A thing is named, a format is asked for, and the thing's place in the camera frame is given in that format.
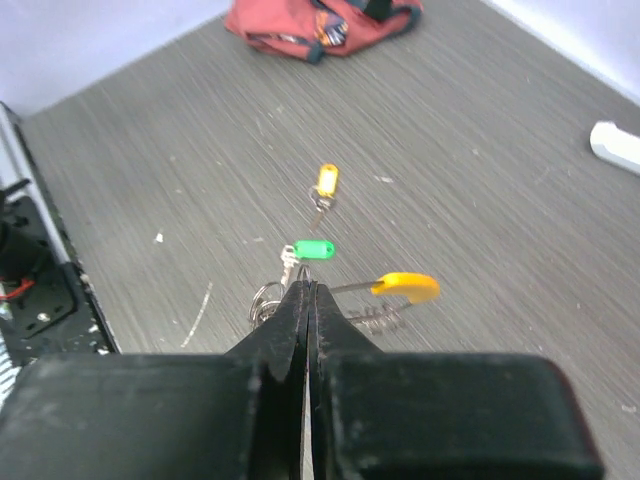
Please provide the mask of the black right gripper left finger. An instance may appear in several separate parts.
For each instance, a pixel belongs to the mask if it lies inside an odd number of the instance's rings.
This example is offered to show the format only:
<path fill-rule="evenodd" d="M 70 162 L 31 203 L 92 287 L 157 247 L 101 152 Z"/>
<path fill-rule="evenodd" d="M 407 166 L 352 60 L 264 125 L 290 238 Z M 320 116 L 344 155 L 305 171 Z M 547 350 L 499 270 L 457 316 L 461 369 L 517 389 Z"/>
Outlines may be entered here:
<path fill-rule="evenodd" d="M 1 411 L 5 479 L 297 479 L 310 286 L 224 354 L 56 354 Z"/>

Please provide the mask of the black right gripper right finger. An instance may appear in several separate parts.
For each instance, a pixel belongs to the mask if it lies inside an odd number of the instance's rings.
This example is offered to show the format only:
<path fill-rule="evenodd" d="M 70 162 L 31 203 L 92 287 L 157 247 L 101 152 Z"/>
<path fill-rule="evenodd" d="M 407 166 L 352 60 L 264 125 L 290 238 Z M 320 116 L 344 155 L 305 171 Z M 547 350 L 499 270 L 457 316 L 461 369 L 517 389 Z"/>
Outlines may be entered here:
<path fill-rule="evenodd" d="M 600 479 L 565 373 L 518 353 L 385 352 L 309 288 L 318 479 Z"/>

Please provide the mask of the large keyring with yellow grip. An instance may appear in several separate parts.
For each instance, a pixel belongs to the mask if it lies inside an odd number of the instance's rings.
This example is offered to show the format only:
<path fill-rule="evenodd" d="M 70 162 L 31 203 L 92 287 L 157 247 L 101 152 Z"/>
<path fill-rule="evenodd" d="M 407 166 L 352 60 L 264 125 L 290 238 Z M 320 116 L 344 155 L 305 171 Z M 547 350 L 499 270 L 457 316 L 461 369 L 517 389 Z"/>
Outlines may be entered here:
<path fill-rule="evenodd" d="M 289 286 L 293 264 L 286 264 L 279 281 L 261 286 L 252 298 L 249 308 L 249 324 L 253 330 L 271 318 L 279 307 Z M 364 325 L 372 333 L 383 329 L 395 329 L 400 323 L 401 311 L 435 300 L 441 293 L 439 283 L 431 276 L 414 272 L 390 272 L 375 281 L 330 287 L 332 295 L 366 291 L 374 297 L 400 297 L 404 303 L 392 306 L 383 303 L 380 307 L 365 307 L 352 311 L 347 320 L 354 325 Z"/>

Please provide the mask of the key with green tag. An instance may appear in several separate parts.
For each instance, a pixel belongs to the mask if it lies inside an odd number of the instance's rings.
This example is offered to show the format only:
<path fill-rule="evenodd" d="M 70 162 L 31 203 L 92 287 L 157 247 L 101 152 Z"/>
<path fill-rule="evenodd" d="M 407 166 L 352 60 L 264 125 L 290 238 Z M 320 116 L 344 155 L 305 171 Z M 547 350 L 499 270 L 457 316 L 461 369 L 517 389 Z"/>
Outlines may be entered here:
<path fill-rule="evenodd" d="M 280 284 L 288 286 L 291 272 L 301 260 L 328 260 L 335 253 L 335 245 L 328 240 L 298 240 L 293 245 L 285 245 L 280 254 L 283 265 Z"/>

